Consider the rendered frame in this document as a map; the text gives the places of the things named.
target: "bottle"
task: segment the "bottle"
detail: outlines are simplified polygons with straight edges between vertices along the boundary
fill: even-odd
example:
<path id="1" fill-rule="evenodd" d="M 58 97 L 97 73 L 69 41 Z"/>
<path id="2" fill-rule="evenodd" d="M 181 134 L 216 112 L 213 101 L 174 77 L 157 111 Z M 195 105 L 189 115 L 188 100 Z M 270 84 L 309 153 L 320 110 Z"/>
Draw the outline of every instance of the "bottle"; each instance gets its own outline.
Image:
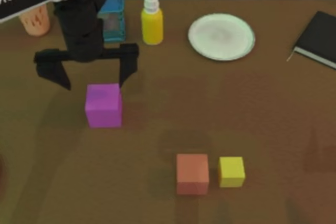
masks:
<path id="1" fill-rule="evenodd" d="M 141 12 L 142 39 L 148 45 L 160 44 L 163 40 L 163 14 L 159 0 L 144 0 Z"/>

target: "blue box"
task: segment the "blue box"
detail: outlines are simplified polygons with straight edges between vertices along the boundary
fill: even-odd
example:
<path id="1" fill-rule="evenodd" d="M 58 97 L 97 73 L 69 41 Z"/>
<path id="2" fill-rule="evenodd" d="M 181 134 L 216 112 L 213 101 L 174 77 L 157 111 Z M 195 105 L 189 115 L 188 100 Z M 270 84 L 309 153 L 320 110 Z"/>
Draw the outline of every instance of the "blue box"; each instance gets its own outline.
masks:
<path id="1" fill-rule="evenodd" d="M 105 42 L 125 41 L 124 0 L 106 0 L 98 13 L 104 22 Z"/>

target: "purple cube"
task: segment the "purple cube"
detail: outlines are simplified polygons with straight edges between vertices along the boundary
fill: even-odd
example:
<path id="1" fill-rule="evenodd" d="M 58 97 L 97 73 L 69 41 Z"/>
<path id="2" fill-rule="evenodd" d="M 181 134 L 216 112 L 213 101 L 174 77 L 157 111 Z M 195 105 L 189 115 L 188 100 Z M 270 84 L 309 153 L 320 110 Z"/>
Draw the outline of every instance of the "purple cube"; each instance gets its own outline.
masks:
<path id="1" fill-rule="evenodd" d="M 91 128 L 121 126 L 121 92 L 119 84 L 90 84 L 85 112 Z"/>

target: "plate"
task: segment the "plate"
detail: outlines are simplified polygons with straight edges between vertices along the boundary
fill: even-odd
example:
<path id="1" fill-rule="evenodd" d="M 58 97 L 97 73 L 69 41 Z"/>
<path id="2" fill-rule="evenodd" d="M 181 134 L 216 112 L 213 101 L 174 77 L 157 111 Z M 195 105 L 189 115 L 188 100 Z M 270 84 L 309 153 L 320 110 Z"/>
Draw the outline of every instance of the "plate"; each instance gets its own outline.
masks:
<path id="1" fill-rule="evenodd" d="M 248 55 L 255 34 L 241 18 L 231 14 L 209 14 L 192 23 L 188 32 L 192 47 L 202 56 L 231 61 Z"/>

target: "red cube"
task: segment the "red cube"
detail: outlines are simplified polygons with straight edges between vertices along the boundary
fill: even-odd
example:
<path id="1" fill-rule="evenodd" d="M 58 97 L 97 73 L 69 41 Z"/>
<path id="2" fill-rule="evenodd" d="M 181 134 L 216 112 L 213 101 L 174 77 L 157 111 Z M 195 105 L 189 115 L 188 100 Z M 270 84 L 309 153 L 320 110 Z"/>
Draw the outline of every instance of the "red cube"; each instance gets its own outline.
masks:
<path id="1" fill-rule="evenodd" d="M 178 154 L 177 194 L 206 195 L 209 188 L 209 165 L 206 154 Z"/>

